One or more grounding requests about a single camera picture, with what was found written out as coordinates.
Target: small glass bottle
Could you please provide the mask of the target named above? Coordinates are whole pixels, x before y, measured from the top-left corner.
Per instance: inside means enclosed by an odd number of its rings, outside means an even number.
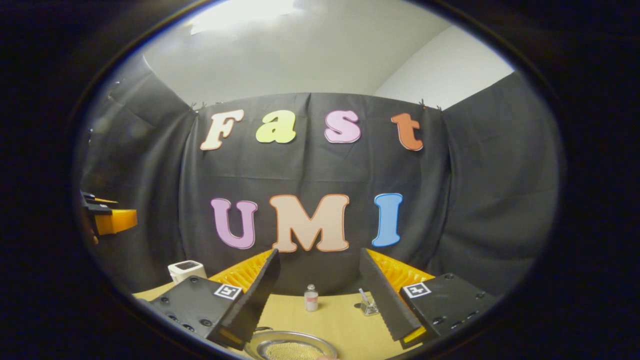
[[[305,307],[307,311],[318,310],[318,292],[313,284],[309,284],[305,291]]]

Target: white box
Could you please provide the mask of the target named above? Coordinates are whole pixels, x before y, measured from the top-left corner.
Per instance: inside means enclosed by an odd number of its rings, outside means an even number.
[[[179,284],[181,281],[192,275],[203,277],[205,279],[207,278],[203,264],[197,261],[181,261],[180,263],[171,264],[167,267],[169,268],[169,274],[171,274],[173,282],[176,284]]]

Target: white wall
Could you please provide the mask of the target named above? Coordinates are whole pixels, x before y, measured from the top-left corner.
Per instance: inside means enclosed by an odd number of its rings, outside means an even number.
[[[145,57],[167,86],[198,106],[293,92],[372,95],[451,25],[403,0],[296,0],[294,7],[193,36],[176,26],[149,42]]]
[[[446,109],[513,72],[513,68],[462,29],[447,28],[391,75],[375,96]]]

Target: foam letter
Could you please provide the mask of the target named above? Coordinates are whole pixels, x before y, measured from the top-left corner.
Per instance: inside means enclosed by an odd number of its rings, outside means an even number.
[[[293,195],[277,195],[269,203],[276,209],[278,219],[278,239],[272,246],[278,251],[296,251],[298,246],[291,241],[292,231],[305,251],[311,250],[320,231],[318,250],[342,251],[349,248],[349,243],[344,240],[344,208],[349,204],[347,195],[326,195],[320,200],[312,218]]]
[[[398,207],[402,202],[402,195],[398,193],[381,193],[376,196],[373,202],[378,205],[378,235],[373,239],[375,247],[389,246],[400,241],[397,233],[398,227]]]
[[[215,150],[222,146],[220,134],[223,138],[227,138],[234,126],[234,121],[240,121],[244,117],[244,110],[228,111],[226,113],[217,113],[211,116],[211,127],[209,134],[200,145],[201,150]]]
[[[391,122],[398,124],[398,137],[402,146],[413,151],[422,149],[422,140],[417,140],[413,133],[413,129],[420,129],[419,122],[412,120],[407,113],[392,117]]]
[[[238,201],[236,207],[242,214],[243,235],[241,238],[234,236],[229,230],[229,214],[231,202],[227,199],[213,199],[211,201],[214,217],[216,219],[216,231],[225,244],[237,249],[249,249],[255,242],[253,229],[253,213],[258,210],[258,205],[251,201]]]
[[[258,128],[255,138],[259,142],[287,143],[296,137],[293,125],[296,123],[296,114],[289,110],[278,110],[268,113],[262,118],[264,125]]]
[[[336,110],[327,114],[324,123],[324,137],[331,143],[350,143],[360,138],[360,128],[354,124],[358,115],[353,111]]]

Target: straw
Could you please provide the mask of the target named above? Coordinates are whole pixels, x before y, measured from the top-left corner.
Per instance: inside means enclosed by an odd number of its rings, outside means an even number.
[[[362,291],[362,288],[358,289],[358,291],[362,295],[362,298],[364,299],[364,302],[366,302],[368,306],[371,305],[371,303],[369,303],[369,300],[367,300],[367,295],[364,295],[364,291]]]

